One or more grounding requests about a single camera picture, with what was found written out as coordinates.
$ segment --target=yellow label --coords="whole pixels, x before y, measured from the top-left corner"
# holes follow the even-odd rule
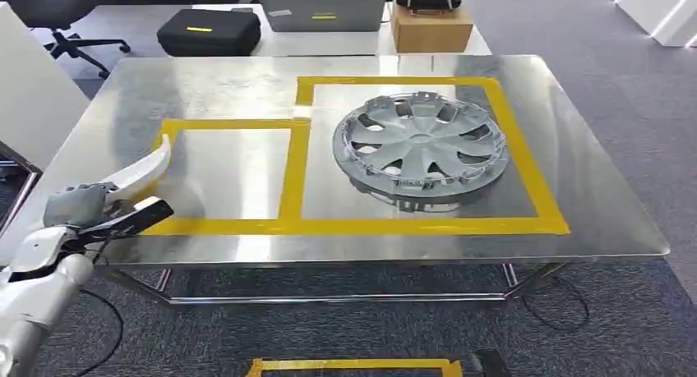
[[[213,32],[211,28],[201,28],[198,26],[188,26],[187,30],[193,30],[194,32]]]
[[[313,20],[335,20],[336,14],[334,13],[314,13],[312,15]]]

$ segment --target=yellow tape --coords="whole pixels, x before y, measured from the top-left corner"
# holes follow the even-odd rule
[[[283,192],[279,206],[279,219],[281,220],[300,219],[309,145],[310,119],[298,119],[290,132],[290,142],[288,143]]]
[[[525,185],[525,190],[528,192],[538,216],[554,218],[557,221],[558,232],[569,233],[569,227],[561,215],[559,206],[556,205],[554,196],[547,186],[547,181],[535,163],[533,153],[530,152],[528,143],[525,142],[525,136],[523,136],[523,132],[518,127],[515,116],[505,100],[503,90],[498,81],[490,80],[489,83],[493,85],[485,85],[484,92],[486,92],[494,109],[496,120],[498,120],[499,127],[505,135],[510,157],[518,168],[520,179]]]
[[[172,217],[144,235],[521,235],[565,234],[554,218],[226,219]]]
[[[481,85],[486,77],[440,76],[300,76],[295,104],[311,106],[315,98],[315,85]]]
[[[201,28],[198,26],[188,26],[187,30],[192,30],[194,32],[213,32],[211,28]]]
[[[298,359],[264,361],[256,358],[246,377],[261,377],[265,370],[323,370],[323,369],[440,369],[443,377],[461,377],[459,361],[447,359]]]
[[[173,142],[183,129],[281,129],[291,130],[283,190],[277,219],[170,218],[147,230],[146,235],[514,235],[570,232],[544,176],[539,171],[515,116],[498,81],[489,77],[298,77],[298,105],[312,105],[314,86],[341,85],[477,85],[484,89],[496,120],[507,138],[511,159],[537,217],[486,218],[383,218],[303,219],[310,120],[295,119],[176,119],[163,120],[153,146],[162,134]]]

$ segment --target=laptop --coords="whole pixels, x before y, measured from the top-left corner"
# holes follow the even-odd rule
[[[259,0],[274,32],[370,32],[385,0]]]

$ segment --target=black chair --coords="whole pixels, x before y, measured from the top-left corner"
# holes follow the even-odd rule
[[[82,39],[78,34],[67,38],[60,30],[69,30],[71,24],[90,14],[101,0],[0,0],[7,2],[17,16],[29,28],[47,28],[53,33],[56,43],[45,44],[53,58],[67,53],[73,58],[80,57],[99,68],[99,77],[106,79],[108,69],[96,59],[83,53],[80,47],[103,46],[105,44],[120,44],[119,49],[124,53],[131,52],[131,47],[121,39]]]

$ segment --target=yellow tape on floor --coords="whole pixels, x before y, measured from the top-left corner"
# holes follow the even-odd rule
[[[297,359],[264,361],[256,358],[246,377],[262,377],[271,370],[323,370],[323,369],[440,369],[443,377],[462,377],[459,361],[447,359]]]

